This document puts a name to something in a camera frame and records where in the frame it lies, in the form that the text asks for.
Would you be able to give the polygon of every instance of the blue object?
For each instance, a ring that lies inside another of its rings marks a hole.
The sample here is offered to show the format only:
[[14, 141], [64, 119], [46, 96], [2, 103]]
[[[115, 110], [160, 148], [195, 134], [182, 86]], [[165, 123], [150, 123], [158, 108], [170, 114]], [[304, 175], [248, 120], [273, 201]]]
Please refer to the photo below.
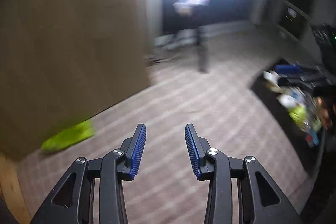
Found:
[[193, 137], [191, 135], [191, 132], [188, 126], [186, 126], [184, 129], [184, 135], [185, 135], [185, 142], [187, 144], [188, 153], [190, 157], [191, 166], [193, 168], [193, 172], [196, 175], [197, 179], [199, 179], [199, 176], [201, 174], [200, 157], [197, 153], [195, 142], [193, 140]]
[[139, 137], [134, 146], [133, 154], [131, 156], [130, 175], [131, 175], [132, 180], [134, 179], [134, 176], [138, 174], [142, 152], [145, 147], [145, 142], [146, 142], [146, 127], [142, 125], [142, 128], [139, 133]]
[[301, 68], [294, 65], [277, 65], [275, 66], [275, 72], [278, 74], [299, 74]]

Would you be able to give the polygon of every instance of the ribbed blue rubber pad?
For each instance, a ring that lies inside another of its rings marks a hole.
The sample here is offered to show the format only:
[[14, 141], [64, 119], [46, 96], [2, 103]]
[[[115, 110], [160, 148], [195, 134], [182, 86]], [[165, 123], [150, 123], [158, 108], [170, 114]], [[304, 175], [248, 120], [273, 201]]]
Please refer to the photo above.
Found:
[[142, 157], [142, 152], [145, 147], [146, 142], [146, 127], [143, 125], [138, 137], [138, 140], [136, 142], [136, 145], [134, 147], [134, 152], [131, 157], [131, 178], [134, 179], [134, 176], [138, 174], [140, 161]]
[[193, 168], [193, 172], [198, 179], [200, 174], [201, 174], [201, 169], [200, 169], [200, 166], [199, 166], [200, 158], [199, 158], [199, 155], [197, 153], [197, 150], [196, 150], [196, 147], [195, 147], [195, 144], [194, 144], [194, 140], [191, 136], [191, 132], [190, 132], [189, 127], [187, 125], [184, 129], [184, 135], [185, 135], [185, 142], [187, 144], [188, 153], [189, 153], [189, 157], [190, 157], [191, 167]]

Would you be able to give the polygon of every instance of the yellow-green object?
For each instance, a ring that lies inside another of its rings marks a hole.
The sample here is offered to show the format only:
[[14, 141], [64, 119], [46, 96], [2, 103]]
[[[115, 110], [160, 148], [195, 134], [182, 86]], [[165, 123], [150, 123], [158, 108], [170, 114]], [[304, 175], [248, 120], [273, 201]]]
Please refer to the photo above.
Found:
[[307, 117], [306, 108], [302, 105], [299, 105], [296, 108], [294, 108], [291, 112], [289, 112], [289, 116], [299, 127], [302, 127], [303, 121]]
[[41, 149], [45, 152], [57, 152], [90, 138], [94, 133], [90, 120], [86, 120], [47, 139], [42, 143]]

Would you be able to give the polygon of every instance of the triangular cutout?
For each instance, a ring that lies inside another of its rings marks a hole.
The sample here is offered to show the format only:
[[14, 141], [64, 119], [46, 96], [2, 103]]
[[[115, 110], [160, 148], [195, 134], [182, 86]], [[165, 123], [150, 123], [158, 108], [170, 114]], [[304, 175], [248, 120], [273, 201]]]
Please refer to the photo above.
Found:
[[278, 204], [280, 199], [264, 176], [260, 172], [256, 172], [255, 176], [257, 178], [261, 205], [267, 207]]
[[72, 193], [76, 180], [76, 173], [68, 176], [67, 180], [63, 183], [62, 187], [58, 190], [51, 203], [69, 208], [72, 203]]

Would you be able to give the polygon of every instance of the floor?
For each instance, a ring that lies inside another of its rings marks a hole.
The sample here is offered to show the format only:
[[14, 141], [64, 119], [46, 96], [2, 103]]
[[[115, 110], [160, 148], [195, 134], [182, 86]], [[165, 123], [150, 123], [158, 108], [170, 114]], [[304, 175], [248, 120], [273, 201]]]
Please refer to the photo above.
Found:
[[[90, 160], [119, 148], [138, 123], [147, 127], [147, 142], [139, 174], [124, 183], [130, 224], [204, 222], [208, 182], [193, 175], [184, 140], [187, 123], [228, 156], [255, 156], [300, 211], [306, 198], [306, 190], [300, 189], [309, 177], [286, 135], [249, 86], [279, 57], [288, 61], [309, 57], [294, 42], [257, 28], [211, 38], [208, 45], [208, 74], [197, 72], [194, 49], [186, 48], [179, 60], [148, 69], [150, 88], [93, 117], [95, 136], [55, 155], [36, 151], [22, 160], [18, 175], [30, 213], [37, 211], [77, 157]], [[237, 223], [236, 205], [234, 195], [233, 223]]]

